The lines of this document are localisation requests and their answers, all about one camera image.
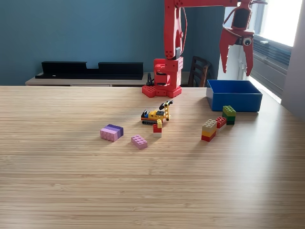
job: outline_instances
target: blue bin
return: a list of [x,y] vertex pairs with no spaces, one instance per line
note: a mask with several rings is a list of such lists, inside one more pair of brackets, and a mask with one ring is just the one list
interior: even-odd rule
[[231,106],[237,112],[258,112],[263,94],[250,81],[208,80],[206,97],[212,111]]

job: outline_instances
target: purple lego brick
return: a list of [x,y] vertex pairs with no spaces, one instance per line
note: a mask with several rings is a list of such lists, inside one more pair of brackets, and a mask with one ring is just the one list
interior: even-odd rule
[[120,129],[120,131],[121,131],[121,137],[124,135],[124,128],[123,127],[120,127],[120,126],[117,126],[117,125],[111,125],[111,124],[109,124],[109,125],[107,125],[107,126],[109,126],[109,127],[112,127],[112,128],[116,128],[116,129]]
[[105,128],[103,128],[100,132],[101,132],[101,138],[103,138],[103,139],[107,139],[107,140],[113,141],[113,142],[118,140],[118,132],[115,132],[113,130],[108,130]]
[[118,133],[118,138],[121,137],[121,130],[120,130],[120,129],[113,128],[113,127],[110,127],[110,126],[105,126],[104,128],[105,128],[105,129],[108,129],[108,130],[113,130],[113,131],[117,132],[117,133]]
[[148,146],[147,142],[140,135],[136,135],[132,137],[132,143],[138,147],[138,149],[144,149]]

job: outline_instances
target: red robotic arm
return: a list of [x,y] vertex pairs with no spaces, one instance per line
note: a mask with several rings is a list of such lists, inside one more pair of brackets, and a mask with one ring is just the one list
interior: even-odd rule
[[[242,45],[246,53],[247,75],[249,75],[253,66],[253,32],[246,31],[251,17],[249,5],[253,3],[265,3],[263,0],[164,0],[165,59],[154,60],[155,86],[144,86],[142,92],[149,97],[168,96],[171,98],[182,92],[180,85],[183,57],[181,57],[181,54],[184,51],[187,29],[184,7],[234,7],[237,6],[237,3],[239,2],[241,2],[241,5],[234,9],[229,15],[230,17],[234,13],[232,28],[224,27],[223,29],[220,42],[220,53],[224,72],[226,72],[229,46],[234,44]],[[185,34],[183,34],[181,27],[181,9],[185,15]]]

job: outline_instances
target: blue wall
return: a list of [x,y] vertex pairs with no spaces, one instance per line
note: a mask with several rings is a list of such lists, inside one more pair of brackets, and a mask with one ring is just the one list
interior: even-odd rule
[[[184,71],[193,55],[219,61],[213,25],[223,8],[206,9],[187,9]],[[3,0],[0,84],[24,85],[41,72],[42,61],[88,61],[89,68],[103,61],[144,62],[144,71],[152,71],[153,60],[164,57],[163,19],[163,0]]]
[[211,77],[217,79],[220,51],[219,42],[224,23],[224,7],[195,8],[196,31],[194,55],[200,56],[212,64]]

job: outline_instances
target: wooden chair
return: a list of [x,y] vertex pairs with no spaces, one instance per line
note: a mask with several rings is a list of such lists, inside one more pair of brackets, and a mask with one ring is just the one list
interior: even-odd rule
[[193,57],[192,68],[190,71],[190,77],[188,82],[188,87],[194,87],[194,80],[196,82],[196,87],[205,87],[206,78],[208,75],[211,63],[198,56]]

